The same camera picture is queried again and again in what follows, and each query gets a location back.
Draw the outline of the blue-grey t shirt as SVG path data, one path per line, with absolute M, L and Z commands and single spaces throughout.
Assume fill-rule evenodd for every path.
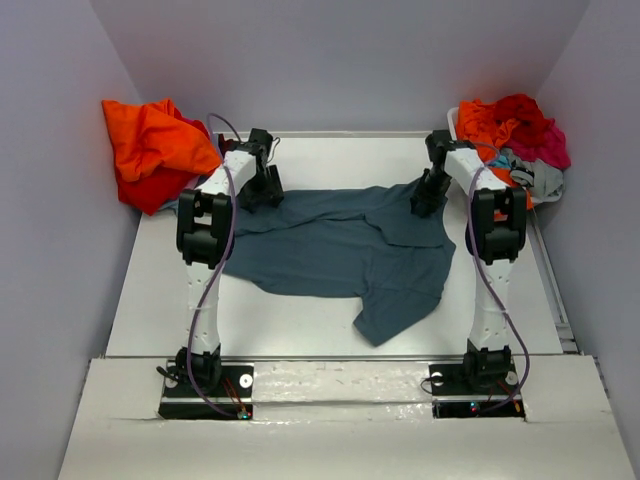
M 415 186 L 291 190 L 242 211 L 225 272 L 271 294 L 359 298 L 353 326 L 380 346 L 438 307 L 456 249 L 442 208 L 411 213 Z

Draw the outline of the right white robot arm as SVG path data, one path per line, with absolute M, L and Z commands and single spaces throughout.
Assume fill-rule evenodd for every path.
M 483 392 L 511 371 L 506 297 L 511 271 L 526 243 L 527 193 L 490 170 L 469 141 L 435 130 L 425 139 L 431 166 L 411 197 L 411 213 L 426 217 L 444 204 L 452 182 L 467 197 L 465 242 L 476 272 L 474 320 L 459 364 L 437 368 L 441 394 Z

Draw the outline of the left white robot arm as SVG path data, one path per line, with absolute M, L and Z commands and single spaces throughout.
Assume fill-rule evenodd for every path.
M 176 376 L 209 395 L 221 383 L 218 331 L 220 277 L 230 259 L 236 220 L 244 210 L 277 207 L 284 192 L 269 162 L 274 137 L 254 128 L 248 139 L 219 138 L 223 162 L 201 185 L 183 191 L 177 209 L 177 250 L 187 267 L 188 337 L 175 357 Z

